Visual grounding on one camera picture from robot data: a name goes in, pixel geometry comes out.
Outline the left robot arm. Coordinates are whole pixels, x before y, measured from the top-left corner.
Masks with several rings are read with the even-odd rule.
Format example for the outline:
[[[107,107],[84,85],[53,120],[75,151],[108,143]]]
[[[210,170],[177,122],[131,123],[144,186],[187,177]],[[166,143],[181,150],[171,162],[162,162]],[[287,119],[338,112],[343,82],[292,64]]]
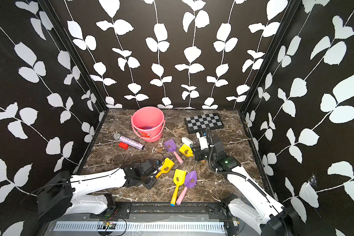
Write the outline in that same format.
[[[67,214],[103,215],[114,210],[116,205],[110,194],[93,196],[92,193],[140,185],[151,189],[161,165],[160,160],[149,159],[89,175],[70,175],[62,171],[36,192],[38,221],[50,222]]]

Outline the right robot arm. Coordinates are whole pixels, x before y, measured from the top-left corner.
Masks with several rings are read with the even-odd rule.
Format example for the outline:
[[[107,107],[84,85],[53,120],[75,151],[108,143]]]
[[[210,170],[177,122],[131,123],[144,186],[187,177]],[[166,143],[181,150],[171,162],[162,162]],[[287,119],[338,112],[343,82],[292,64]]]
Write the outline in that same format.
[[[260,236],[300,235],[298,213],[268,195],[234,157],[227,155],[219,138],[204,140],[191,148],[198,161],[207,160],[210,169],[223,175],[249,202],[246,204],[235,195],[224,199],[232,217],[242,220]]]

